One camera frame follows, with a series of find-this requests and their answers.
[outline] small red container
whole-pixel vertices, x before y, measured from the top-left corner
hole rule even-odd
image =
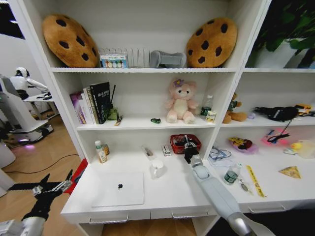
[[[200,140],[194,136],[193,134],[187,134],[187,137],[191,140],[193,140],[193,142],[196,144],[197,146],[197,150],[200,151],[201,148],[201,142]],[[176,142],[184,142],[183,145],[175,145],[174,141]],[[171,146],[173,148],[173,151],[175,154],[184,154],[184,145],[185,145],[185,135],[184,134],[176,134],[176,135],[172,135],[170,138],[170,143]]]

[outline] white wall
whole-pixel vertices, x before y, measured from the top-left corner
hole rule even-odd
[[[25,40],[0,34],[0,55],[0,74],[11,77],[15,75],[16,67],[24,67],[30,72],[32,79],[45,84]],[[40,91],[36,88],[29,88],[27,93],[32,96],[40,94]],[[34,114],[30,104],[27,102],[25,104],[28,110]],[[39,111],[49,109],[46,102],[36,102],[36,105],[38,105]]]

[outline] ruler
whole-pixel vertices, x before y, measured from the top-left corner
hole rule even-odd
[[[253,183],[255,185],[255,188],[257,190],[258,195],[263,197],[263,198],[266,197],[264,195],[264,193],[262,192],[261,188],[260,188],[260,185],[259,185],[259,183],[257,181],[257,178],[256,178],[254,172],[252,171],[252,168],[250,166],[246,166],[246,168],[247,168],[248,172],[250,173],[250,176],[251,176],[252,181],[253,181]]]

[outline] window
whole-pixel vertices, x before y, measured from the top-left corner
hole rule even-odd
[[[24,39],[7,0],[0,0],[0,34]]]

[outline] white mug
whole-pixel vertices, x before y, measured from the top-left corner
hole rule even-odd
[[[153,160],[151,161],[150,169],[152,178],[159,178],[164,174],[164,163],[160,160]]]

